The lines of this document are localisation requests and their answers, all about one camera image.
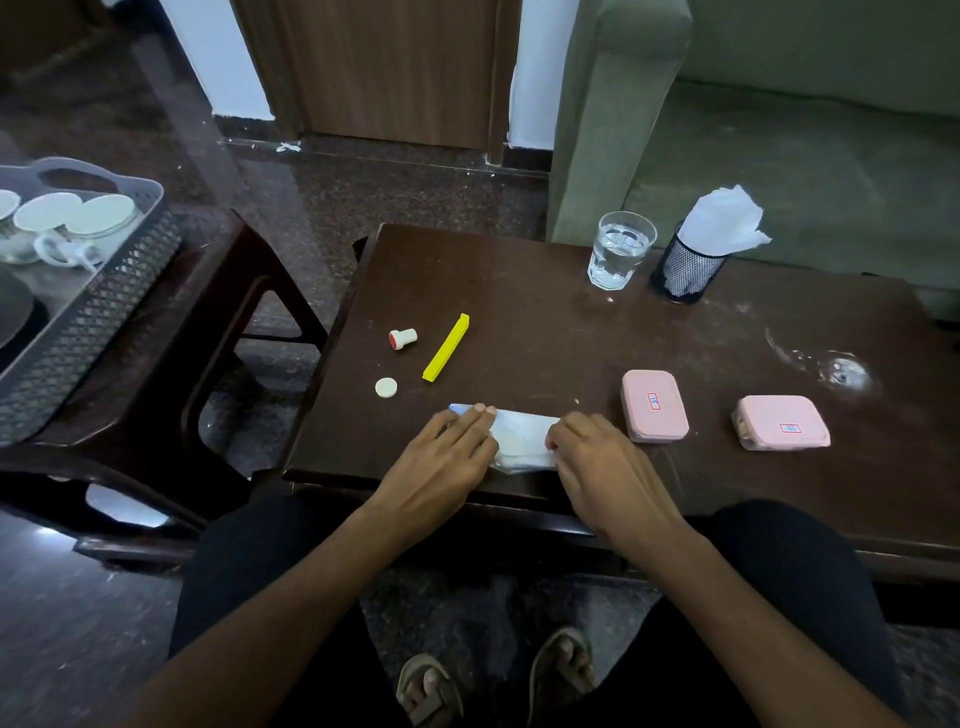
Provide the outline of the glass of water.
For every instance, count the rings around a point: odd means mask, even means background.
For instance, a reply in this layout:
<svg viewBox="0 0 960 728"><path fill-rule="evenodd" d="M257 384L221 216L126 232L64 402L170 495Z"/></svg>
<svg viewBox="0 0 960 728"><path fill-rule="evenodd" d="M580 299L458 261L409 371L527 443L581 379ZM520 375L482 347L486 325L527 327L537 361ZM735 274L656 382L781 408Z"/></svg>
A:
<svg viewBox="0 0 960 728"><path fill-rule="evenodd" d="M624 289L657 237L654 224L640 214L625 210L606 213L594 237L587 266L589 281L606 291Z"/></svg>

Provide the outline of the yellow sealing clip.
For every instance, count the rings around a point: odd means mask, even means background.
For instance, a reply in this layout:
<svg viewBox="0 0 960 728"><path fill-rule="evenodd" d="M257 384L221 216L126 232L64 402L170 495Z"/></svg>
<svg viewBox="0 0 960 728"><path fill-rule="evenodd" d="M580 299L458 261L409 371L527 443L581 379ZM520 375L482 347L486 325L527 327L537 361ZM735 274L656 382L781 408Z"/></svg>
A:
<svg viewBox="0 0 960 728"><path fill-rule="evenodd" d="M463 340L465 334L470 328L471 317L466 313L461 313L459 319L447 334L443 343L430 360L429 364L423 370L421 378L427 383L435 383L455 353L457 347Z"/></svg>

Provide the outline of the white plastic packet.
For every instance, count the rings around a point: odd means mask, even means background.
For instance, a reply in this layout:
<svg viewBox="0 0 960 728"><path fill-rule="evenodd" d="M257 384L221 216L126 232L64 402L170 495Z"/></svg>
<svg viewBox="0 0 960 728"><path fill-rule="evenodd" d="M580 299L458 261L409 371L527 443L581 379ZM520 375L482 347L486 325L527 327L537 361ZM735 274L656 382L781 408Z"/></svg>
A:
<svg viewBox="0 0 960 728"><path fill-rule="evenodd" d="M498 443L496 455L487 464L499 473L519 475L555 471L554 451L546 441L559 418L497 409L487 437Z"/></svg>

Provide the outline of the white tissue paper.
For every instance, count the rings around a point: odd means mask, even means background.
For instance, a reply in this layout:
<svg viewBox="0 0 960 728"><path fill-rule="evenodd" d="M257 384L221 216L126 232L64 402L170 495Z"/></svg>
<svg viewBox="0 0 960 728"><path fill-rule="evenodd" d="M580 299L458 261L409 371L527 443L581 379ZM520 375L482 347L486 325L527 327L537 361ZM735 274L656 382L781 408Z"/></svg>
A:
<svg viewBox="0 0 960 728"><path fill-rule="evenodd" d="M763 209L742 185L719 187L703 195L678 228L678 240L693 252L726 258L769 244L760 229Z"/></svg>

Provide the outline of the person's left leg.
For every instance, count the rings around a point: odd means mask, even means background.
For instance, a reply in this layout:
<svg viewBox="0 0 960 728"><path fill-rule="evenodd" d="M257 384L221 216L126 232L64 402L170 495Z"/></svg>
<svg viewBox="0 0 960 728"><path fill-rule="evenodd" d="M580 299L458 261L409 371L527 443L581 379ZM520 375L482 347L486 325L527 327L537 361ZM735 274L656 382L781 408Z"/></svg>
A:
<svg viewBox="0 0 960 728"><path fill-rule="evenodd" d="M169 658L266 589L342 522L295 495L269 496L214 521L183 578ZM358 601L314 653L269 728L412 728Z"/></svg>

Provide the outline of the person's left hand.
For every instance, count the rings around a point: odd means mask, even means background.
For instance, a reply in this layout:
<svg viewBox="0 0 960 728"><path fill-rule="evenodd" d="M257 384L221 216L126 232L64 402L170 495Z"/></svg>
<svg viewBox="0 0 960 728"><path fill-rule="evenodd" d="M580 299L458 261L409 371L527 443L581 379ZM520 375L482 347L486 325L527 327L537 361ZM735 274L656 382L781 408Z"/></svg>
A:
<svg viewBox="0 0 960 728"><path fill-rule="evenodd" d="M497 408L486 405L486 439L496 416ZM449 421L450 408L434 414L366 502L366 509L386 525L402 550L425 540L448 521L486 476L464 472L465 452L479 442L439 441Z"/></svg>

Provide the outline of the black mesh holder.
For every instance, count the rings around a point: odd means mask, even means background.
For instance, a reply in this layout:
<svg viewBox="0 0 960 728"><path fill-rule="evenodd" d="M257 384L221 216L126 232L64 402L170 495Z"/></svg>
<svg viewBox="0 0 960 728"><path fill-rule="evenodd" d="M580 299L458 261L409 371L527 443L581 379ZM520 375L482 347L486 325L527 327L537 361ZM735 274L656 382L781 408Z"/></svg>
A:
<svg viewBox="0 0 960 728"><path fill-rule="evenodd" d="M683 242L676 224L669 243L650 274L649 283L657 295L683 306L697 304L722 269L728 255L706 255Z"/></svg>

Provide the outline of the dark wooden side table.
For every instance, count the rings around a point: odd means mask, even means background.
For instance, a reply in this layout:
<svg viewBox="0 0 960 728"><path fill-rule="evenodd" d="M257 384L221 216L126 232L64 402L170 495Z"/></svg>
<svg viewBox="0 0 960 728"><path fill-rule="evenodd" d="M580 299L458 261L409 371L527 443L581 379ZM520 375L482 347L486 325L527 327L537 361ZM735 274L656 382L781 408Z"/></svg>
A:
<svg viewBox="0 0 960 728"><path fill-rule="evenodd" d="M37 434L0 447L0 513L75 539L102 562L184 564L254 486L202 440L243 338L328 333L263 237L235 212L185 227L179 251Z"/></svg>

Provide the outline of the green sofa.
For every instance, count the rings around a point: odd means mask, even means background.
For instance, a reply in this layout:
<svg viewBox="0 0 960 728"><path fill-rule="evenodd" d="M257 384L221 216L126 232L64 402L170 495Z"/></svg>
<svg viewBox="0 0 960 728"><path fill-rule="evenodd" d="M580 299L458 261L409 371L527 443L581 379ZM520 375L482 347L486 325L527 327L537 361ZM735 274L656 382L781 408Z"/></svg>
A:
<svg viewBox="0 0 960 728"><path fill-rule="evenodd" d="M545 236L645 216L665 245L739 185L744 258L912 285L960 323L960 0L581 0Z"/></svg>

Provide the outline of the person's right hand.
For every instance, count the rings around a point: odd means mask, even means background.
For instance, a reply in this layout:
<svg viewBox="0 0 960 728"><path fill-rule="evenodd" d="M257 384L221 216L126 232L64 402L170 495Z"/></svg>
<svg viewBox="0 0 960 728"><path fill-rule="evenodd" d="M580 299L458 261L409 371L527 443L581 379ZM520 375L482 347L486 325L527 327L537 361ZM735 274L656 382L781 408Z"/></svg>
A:
<svg viewBox="0 0 960 728"><path fill-rule="evenodd" d="M640 558L689 526L647 455L610 421L572 411L549 431L575 431L580 454L558 476L574 512L623 555Z"/></svg>

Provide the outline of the person's right forearm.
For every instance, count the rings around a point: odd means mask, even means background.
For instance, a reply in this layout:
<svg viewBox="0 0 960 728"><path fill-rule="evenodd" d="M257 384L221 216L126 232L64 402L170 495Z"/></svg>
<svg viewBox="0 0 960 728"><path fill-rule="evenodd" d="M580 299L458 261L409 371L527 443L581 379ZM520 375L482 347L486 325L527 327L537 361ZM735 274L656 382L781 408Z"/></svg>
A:
<svg viewBox="0 0 960 728"><path fill-rule="evenodd" d="M624 556L686 618L760 728L909 728L686 524L651 552Z"/></svg>

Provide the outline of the person's right sandal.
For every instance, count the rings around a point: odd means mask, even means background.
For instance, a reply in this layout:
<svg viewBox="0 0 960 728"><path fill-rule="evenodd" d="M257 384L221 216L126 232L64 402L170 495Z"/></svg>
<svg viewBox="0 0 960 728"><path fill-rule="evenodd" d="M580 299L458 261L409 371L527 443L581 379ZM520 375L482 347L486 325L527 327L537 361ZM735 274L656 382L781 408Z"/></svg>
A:
<svg viewBox="0 0 960 728"><path fill-rule="evenodd" d="M590 640L573 626L558 628L532 662L528 728L553 728L574 703L597 687Z"/></svg>

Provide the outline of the person's leg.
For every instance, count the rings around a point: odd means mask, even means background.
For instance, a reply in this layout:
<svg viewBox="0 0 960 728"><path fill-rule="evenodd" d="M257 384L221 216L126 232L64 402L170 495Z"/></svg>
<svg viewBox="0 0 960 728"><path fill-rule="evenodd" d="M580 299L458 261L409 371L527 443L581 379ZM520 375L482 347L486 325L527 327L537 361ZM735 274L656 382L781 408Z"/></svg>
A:
<svg viewBox="0 0 960 728"><path fill-rule="evenodd" d="M295 495L269 496L214 521L183 578L169 658L266 589L342 522ZM412 728L358 601L314 653L269 728Z"/></svg>
<svg viewBox="0 0 960 728"><path fill-rule="evenodd" d="M872 580L813 516L754 499L693 519L741 577L865 688L910 718ZM562 709L571 728L761 728L738 688L662 596L601 684Z"/></svg>

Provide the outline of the person's sandal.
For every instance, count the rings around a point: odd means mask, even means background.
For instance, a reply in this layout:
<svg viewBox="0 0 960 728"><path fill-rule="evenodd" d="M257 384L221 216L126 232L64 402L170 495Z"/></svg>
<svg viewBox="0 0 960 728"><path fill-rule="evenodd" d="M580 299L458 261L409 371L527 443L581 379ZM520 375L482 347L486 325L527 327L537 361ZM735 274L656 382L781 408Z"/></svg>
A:
<svg viewBox="0 0 960 728"><path fill-rule="evenodd" d="M403 665L395 697L413 728L463 728L459 687L433 656L420 653Z"/></svg>
<svg viewBox="0 0 960 728"><path fill-rule="evenodd" d="M573 626L558 628L532 662L528 728L553 728L574 703L597 687L590 640Z"/></svg>

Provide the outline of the grey plastic basket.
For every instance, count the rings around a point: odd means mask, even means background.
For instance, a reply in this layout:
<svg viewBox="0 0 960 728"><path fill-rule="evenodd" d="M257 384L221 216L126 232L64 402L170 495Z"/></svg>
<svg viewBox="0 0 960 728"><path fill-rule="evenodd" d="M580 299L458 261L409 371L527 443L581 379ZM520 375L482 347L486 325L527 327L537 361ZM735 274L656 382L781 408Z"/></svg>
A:
<svg viewBox="0 0 960 728"><path fill-rule="evenodd" d="M174 258L182 237L155 180L47 156L28 165L0 164L0 189L22 206L51 192L83 202L101 195L132 198L144 213L136 230L96 273L0 261L0 448L41 431L87 375L114 335Z"/></svg>

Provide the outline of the person's left sandal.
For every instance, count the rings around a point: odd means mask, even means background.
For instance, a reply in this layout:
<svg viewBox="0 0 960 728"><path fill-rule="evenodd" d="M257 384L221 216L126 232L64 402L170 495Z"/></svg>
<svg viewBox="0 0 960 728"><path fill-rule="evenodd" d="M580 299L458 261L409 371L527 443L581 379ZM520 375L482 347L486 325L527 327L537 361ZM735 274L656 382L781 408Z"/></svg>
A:
<svg viewBox="0 0 960 728"><path fill-rule="evenodd" d="M395 697L413 728L463 728L459 687L433 656L420 653L403 665Z"/></svg>

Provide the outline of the brown wooden door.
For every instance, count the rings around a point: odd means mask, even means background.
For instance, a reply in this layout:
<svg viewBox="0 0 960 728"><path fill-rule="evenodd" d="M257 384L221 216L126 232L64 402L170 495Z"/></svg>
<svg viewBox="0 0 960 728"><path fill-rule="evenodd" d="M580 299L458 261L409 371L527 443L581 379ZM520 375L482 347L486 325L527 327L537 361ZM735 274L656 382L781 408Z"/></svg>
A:
<svg viewBox="0 0 960 728"><path fill-rule="evenodd" d="M270 140L330 136L503 164L522 0L229 0Z"/></svg>

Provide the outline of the dark wooden coffee table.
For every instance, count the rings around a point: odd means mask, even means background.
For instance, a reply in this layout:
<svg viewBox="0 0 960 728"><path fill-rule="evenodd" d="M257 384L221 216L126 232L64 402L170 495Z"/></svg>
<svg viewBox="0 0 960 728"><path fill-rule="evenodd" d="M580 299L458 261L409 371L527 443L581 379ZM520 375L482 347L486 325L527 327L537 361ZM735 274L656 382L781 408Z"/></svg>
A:
<svg viewBox="0 0 960 728"><path fill-rule="evenodd" d="M686 516L750 499L843 534L877 576L960 582L960 354L903 281L727 262L703 299L670 302L646 257L625 289L590 284L587 248L382 224L366 243L283 467L295 484L370 491L440 409L483 403L625 417L620 381L663 370L689 423L651 460ZM423 371L470 317L435 382ZM393 330L416 343L393 350ZM375 384L393 378L395 396ZM831 445L752 451L738 401L794 395Z"/></svg>

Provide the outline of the person's left forearm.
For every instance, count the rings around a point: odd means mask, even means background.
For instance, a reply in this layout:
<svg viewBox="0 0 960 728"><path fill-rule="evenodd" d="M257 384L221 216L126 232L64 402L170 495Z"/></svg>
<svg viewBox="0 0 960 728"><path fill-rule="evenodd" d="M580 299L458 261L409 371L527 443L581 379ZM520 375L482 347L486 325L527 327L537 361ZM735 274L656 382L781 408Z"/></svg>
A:
<svg viewBox="0 0 960 728"><path fill-rule="evenodd" d="M116 728L260 728L374 577L410 520L364 505L304 559L174 657Z"/></svg>

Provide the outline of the white cup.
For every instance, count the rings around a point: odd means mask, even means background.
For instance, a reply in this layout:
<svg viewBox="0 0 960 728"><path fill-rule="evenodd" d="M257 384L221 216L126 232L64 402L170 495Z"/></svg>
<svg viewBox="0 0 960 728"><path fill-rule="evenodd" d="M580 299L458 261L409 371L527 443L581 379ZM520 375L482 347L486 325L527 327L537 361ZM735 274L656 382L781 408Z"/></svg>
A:
<svg viewBox="0 0 960 728"><path fill-rule="evenodd" d="M58 268L82 265L75 241L68 230L83 205L73 192L51 192L24 202L13 216L18 233L29 243L26 261L44 262Z"/></svg>
<svg viewBox="0 0 960 728"><path fill-rule="evenodd" d="M144 219L133 198L118 193L83 201L57 229L35 237L38 258L58 268L98 272Z"/></svg>
<svg viewBox="0 0 960 728"><path fill-rule="evenodd" d="M18 193L0 189L0 261L15 264L24 260L26 253L18 242L18 227L14 222L21 205Z"/></svg>

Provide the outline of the pink lidded box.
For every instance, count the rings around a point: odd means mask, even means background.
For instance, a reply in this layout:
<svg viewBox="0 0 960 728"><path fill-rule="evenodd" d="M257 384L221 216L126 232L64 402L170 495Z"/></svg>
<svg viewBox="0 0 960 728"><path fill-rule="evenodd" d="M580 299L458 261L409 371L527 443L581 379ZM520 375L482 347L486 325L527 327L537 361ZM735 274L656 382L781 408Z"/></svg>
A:
<svg viewBox="0 0 960 728"><path fill-rule="evenodd" d="M621 403L630 441L664 444L684 439L690 424L674 375L666 370L628 370Z"/></svg>
<svg viewBox="0 0 960 728"><path fill-rule="evenodd" d="M815 404L794 394L753 394L738 400L730 421L740 445L753 452L827 448L831 433Z"/></svg>

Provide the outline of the person's right leg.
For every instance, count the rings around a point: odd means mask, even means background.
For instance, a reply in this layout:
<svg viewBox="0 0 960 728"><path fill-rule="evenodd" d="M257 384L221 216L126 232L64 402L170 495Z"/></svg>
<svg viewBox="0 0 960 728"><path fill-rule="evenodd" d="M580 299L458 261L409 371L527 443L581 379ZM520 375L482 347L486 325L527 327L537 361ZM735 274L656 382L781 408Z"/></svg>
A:
<svg viewBox="0 0 960 728"><path fill-rule="evenodd" d="M872 580L813 516L754 499L693 519L741 577L865 688L910 718ZM761 728L738 688L662 596L601 684L562 709L571 728Z"/></svg>

